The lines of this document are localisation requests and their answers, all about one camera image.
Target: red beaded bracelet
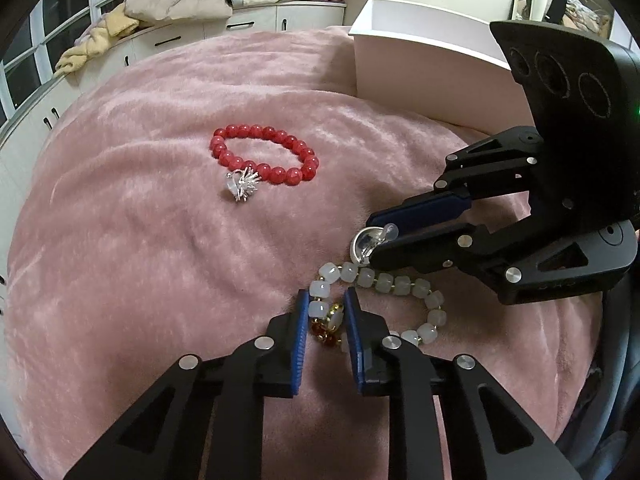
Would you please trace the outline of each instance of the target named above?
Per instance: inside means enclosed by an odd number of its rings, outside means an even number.
[[[252,160],[243,160],[241,156],[235,156],[230,152],[225,144],[225,139],[233,139],[238,137],[240,139],[263,139],[270,140],[275,144],[282,144],[285,148],[291,150],[302,161],[301,168],[289,168],[286,171],[280,166],[272,168],[268,164],[256,164]],[[250,195],[255,190],[255,183],[258,180],[268,181],[272,184],[282,184],[286,182],[289,186],[296,186],[302,180],[311,180],[316,176],[316,171],[320,166],[320,161],[316,157],[316,153],[310,147],[306,145],[304,140],[298,140],[295,136],[289,135],[284,130],[276,130],[271,126],[262,127],[259,124],[249,126],[248,124],[230,124],[226,128],[219,128],[213,133],[213,138],[209,143],[209,149],[213,156],[220,162],[222,166],[226,166],[232,172],[239,172],[242,170],[241,179],[251,180],[251,186],[254,186],[249,193],[244,196],[242,193],[236,193],[236,200]]]

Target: drawer handle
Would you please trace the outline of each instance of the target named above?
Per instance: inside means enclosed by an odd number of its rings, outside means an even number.
[[[231,25],[227,25],[226,28],[235,28],[235,27],[253,27],[255,22],[246,22],[246,23],[232,23]]]
[[[155,46],[164,45],[165,43],[171,43],[172,41],[181,40],[181,39],[182,39],[182,36],[176,36],[175,38],[171,38],[170,40],[158,41],[155,44]]]

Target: silver pendant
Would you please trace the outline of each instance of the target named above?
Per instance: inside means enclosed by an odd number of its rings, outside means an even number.
[[[229,171],[226,174],[226,188],[236,197],[236,202],[246,202],[246,199],[258,190],[260,180],[260,175],[251,167]]]
[[[373,249],[398,238],[398,226],[387,224],[384,227],[365,227],[353,237],[349,248],[351,261],[359,267],[369,265]]]

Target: white box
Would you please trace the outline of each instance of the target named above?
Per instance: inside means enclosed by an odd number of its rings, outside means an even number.
[[[369,0],[353,23],[358,97],[497,134],[533,126],[489,24],[401,0]]]

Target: pink fuzzy blanket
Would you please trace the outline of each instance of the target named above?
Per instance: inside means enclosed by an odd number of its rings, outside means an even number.
[[[229,35],[139,62],[60,119],[15,231],[6,312],[23,435],[46,480],[180,355],[222,356],[261,334],[322,264],[348,256],[372,211],[431,189],[444,156],[482,138],[355,93],[344,28]],[[234,203],[208,150],[228,123],[304,139],[318,176]],[[229,143],[244,158],[296,164],[281,146]],[[469,219],[495,228],[526,213],[510,196]],[[591,362],[599,297],[501,306],[455,269],[430,279],[449,321],[429,352],[475,355],[557,438]],[[360,300],[399,331],[426,316],[415,298]],[[309,338],[300,395],[265,409],[263,478],[386,479],[386,403],[356,394],[339,350]]]

